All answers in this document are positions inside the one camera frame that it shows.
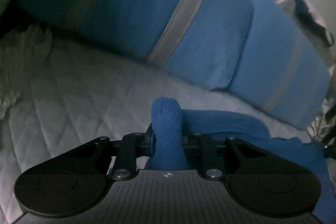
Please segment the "blue fleece jacket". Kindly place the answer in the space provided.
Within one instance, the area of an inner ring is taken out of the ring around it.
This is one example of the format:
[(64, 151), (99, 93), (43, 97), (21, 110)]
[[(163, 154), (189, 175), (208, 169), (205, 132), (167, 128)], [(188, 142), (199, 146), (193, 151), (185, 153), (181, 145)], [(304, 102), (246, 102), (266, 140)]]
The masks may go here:
[(238, 137), (311, 170), (321, 183), (321, 195), (313, 214), (323, 223), (335, 223), (335, 194), (322, 151), (298, 138), (272, 138), (266, 125), (240, 113), (216, 110), (183, 110), (173, 98), (161, 97), (151, 107), (155, 153), (145, 167), (156, 170), (188, 169), (182, 147), (184, 133), (209, 134), (223, 141)]

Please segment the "grey white patterned cloth pile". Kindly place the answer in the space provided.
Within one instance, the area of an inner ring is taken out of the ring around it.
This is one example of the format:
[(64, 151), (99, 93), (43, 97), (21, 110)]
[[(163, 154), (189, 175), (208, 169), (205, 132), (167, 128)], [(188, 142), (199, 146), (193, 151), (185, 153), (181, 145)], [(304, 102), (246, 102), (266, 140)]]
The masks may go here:
[(310, 138), (323, 145), (331, 145), (335, 141), (335, 98), (323, 100), (318, 115), (307, 128)]

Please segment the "grey quilted bedspread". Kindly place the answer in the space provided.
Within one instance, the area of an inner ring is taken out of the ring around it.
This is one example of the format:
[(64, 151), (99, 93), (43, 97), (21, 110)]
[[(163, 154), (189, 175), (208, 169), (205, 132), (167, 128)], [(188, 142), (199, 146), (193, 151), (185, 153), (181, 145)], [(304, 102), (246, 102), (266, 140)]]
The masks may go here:
[(176, 99), (184, 109), (224, 110), (261, 120), (272, 137), (305, 134), (226, 92), (212, 92), (143, 64), (71, 41), (55, 41), (34, 60), (21, 99), (1, 121), (1, 223), (21, 216), (13, 188), (32, 166), (98, 136), (145, 131), (151, 104)]

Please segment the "right blue striped pillow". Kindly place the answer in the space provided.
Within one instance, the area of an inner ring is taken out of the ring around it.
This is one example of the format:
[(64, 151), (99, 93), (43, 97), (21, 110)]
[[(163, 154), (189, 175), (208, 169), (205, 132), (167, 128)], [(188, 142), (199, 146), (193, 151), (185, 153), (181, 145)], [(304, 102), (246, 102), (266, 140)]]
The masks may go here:
[(327, 65), (272, 0), (252, 0), (251, 28), (228, 89), (273, 118), (305, 130), (329, 89)]

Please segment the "blue striped pillow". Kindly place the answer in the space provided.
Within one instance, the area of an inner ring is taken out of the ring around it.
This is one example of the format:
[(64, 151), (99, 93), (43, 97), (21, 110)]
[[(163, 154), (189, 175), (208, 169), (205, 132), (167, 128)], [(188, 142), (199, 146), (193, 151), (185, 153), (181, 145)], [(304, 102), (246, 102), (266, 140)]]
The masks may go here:
[(209, 89), (234, 77), (251, 0), (21, 0), (54, 26)]
[(329, 89), (327, 65), (272, 0), (252, 0), (251, 28), (228, 89), (273, 118), (305, 130)]

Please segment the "green knitted blanket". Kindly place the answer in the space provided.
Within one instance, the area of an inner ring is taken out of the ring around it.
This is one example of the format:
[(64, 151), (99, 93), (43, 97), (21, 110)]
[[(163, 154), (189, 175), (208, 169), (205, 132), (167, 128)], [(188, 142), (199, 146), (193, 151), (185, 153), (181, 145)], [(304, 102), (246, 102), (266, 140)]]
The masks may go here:
[(33, 64), (47, 58), (48, 28), (33, 24), (18, 0), (1, 0), (1, 120), (21, 97)]

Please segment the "pink navy folded garment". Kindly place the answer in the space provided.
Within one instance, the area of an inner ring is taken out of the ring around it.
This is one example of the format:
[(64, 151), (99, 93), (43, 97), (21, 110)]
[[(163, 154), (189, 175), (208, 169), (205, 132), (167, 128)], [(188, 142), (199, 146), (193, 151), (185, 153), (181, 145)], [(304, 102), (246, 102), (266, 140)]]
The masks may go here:
[(289, 15), (296, 17), (306, 28), (319, 36), (330, 48), (335, 45), (335, 37), (329, 31), (327, 24), (307, 0), (273, 0), (277, 5), (282, 7)]

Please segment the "left blue striped pillow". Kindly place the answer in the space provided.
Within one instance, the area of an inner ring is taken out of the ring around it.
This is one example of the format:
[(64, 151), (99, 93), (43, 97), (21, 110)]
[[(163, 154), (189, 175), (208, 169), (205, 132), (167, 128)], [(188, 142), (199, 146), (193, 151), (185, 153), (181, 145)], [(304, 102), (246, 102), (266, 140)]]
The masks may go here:
[(251, 0), (21, 0), (54, 26), (209, 89), (234, 77)]

